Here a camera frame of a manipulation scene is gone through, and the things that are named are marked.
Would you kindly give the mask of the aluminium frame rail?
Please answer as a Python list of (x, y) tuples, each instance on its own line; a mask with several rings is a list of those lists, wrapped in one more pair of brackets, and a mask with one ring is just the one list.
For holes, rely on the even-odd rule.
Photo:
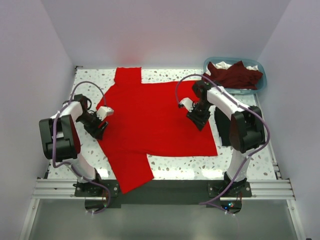
[[(144, 185), (124, 194), (127, 198), (153, 199), (174, 195), (198, 197), (207, 201), (217, 196), (221, 191), (218, 187), (223, 185), (223, 180), (152, 180)], [(31, 197), (33, 199), (86, 199), (100, 200), (102, 191), (85, 193), (80, 187), (75, 187), (73, 179), (38, 179)], [(294, 200), (295, 194), (291, 182), (283, 179), (276, 180), (248, 180), (242, 189), (228, 190), (220, 198), (222, 200), (235, 199), (249, 200)]]

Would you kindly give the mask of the folded black t shirt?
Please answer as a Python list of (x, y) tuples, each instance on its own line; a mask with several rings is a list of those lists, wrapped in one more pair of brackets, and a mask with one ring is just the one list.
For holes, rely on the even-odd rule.
[(219, 108), (216, 107), (214, 111), (214, 120), (219, 137), (221, 138), (221, 145), (224, 147), (232, 146), (230, 142), (230, 119)]

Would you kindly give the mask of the dark maroon t shirt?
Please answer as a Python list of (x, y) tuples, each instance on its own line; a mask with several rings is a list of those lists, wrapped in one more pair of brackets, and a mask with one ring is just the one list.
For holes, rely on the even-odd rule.
[(242, 61), (231, 65), (228, 69), (218, 69), (211, 61), (203, 74), (213, 82), (228, 89), (257, 90), (256, 85), (263, 77), (259, 70), (248, 70)]

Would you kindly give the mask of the translucent blue plastic bin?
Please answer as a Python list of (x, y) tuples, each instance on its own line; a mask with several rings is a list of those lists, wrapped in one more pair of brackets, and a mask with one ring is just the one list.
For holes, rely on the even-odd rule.
[(253, 95), (261, 90), (263, 90), (267, 86), (267, 77), (265, 70), (263, 66), (256, 60), (252, 59), (245, 59), (245, 58), (234, 58), (234, 57), (209, 57), (204, 61), (203, 64), (203, 71), (206, 72), (207, 65), (209, 62), (212, 62), (213, 64), (219, 63), (219, 62), (226, 62), (227, 64), (235, 64), (236, 62), (242, 61), (245, 67), (248, 66), (258, 66), (258, 70), (263, 73), (263, 77), (259, 80), (256, 87), (257, 90), (251, 90), (251, 89), (233, 89), (233, 88), (225, 88), (226, 91), (228, 91), (230, 94), (236, 94), (236, 95)]

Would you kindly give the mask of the red t shirt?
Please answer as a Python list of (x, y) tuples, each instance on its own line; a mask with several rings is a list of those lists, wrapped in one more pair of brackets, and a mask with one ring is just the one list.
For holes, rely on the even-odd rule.
[(215, 157), (218, 154), (211, 128), (202, 130), (178, 108), (175, 90), (195, 100), (193, 82), (142, 83), (139, 67), (119, 67), (114, 85), (101, 103), (114, 111), (107, 118), (99, 145), (126, 194), (153, 179), (147, 156)]

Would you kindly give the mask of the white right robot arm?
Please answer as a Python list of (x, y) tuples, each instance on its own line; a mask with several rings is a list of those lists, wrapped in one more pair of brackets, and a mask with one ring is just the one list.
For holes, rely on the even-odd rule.
[(219, 196), (233, 197), (246, 186), (250, 158), (268, 144), (269, 129), (259, 107), (241, 103), (222, 86), (199, 80), (193, 84), (192, 90), (198, 102), (189, 98), (181, 101), (187, 109), (187, 117), (201, 131), (209, 120), (210, 107), (214, 106), (219, 135), (226, 137), (233, 148), (223, 182), (215, 188)]

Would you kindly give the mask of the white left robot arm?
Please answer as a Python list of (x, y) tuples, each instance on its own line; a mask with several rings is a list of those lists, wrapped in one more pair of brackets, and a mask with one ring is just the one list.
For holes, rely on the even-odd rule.
[(86, 132), (96, 140), (102, 140), (107, 117), (114, 114), (111, 107), (102, 105), (92, 111), (91, 100), (82, 94), (63, 103), (55, 115), (39, 121), (42, 149), (54, 168), (66, 166), (77, 178), (74, 187), (86, 197), (108, 198), (110, 193), (101, 182), (98, 171), (81, 153), (81, 141), (76, 123), (81, 123)]

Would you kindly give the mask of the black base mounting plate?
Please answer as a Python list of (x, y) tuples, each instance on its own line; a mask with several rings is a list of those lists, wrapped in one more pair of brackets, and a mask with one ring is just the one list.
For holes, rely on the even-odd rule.
[(119, 209), (122, 205), (197, 205), (212, 200), (226, 188), (225, 180), (152, 180), (122, 193), (117, 180), (75, 183), (74, 196), (84, 198), (86, 210), (105, 207)]

